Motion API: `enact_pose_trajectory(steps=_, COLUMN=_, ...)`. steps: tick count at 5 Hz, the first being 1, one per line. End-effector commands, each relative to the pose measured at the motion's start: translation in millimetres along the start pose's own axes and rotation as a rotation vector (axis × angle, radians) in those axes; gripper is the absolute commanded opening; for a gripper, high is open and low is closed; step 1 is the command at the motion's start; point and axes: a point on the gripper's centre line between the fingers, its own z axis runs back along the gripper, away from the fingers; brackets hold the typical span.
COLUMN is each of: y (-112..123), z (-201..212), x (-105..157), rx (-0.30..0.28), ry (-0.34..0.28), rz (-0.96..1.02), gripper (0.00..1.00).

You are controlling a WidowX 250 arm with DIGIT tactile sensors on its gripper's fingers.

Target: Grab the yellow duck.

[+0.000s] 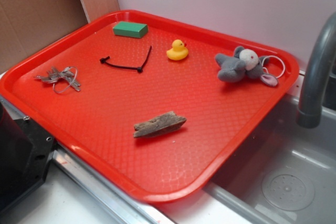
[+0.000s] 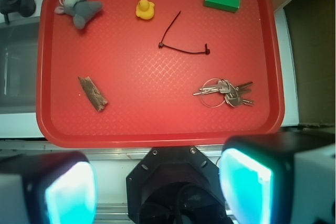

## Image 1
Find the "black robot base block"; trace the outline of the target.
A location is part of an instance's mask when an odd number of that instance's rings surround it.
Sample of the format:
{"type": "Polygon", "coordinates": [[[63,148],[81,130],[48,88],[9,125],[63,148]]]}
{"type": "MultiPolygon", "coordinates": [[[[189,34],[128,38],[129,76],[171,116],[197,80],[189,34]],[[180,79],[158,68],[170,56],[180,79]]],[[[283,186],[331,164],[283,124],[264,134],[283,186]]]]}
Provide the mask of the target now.
{"type": "Polygon", "coordinates": [[[55,138],[33,119],[12,119],[1,105],[1,213],[46,180],[55,138]]]}

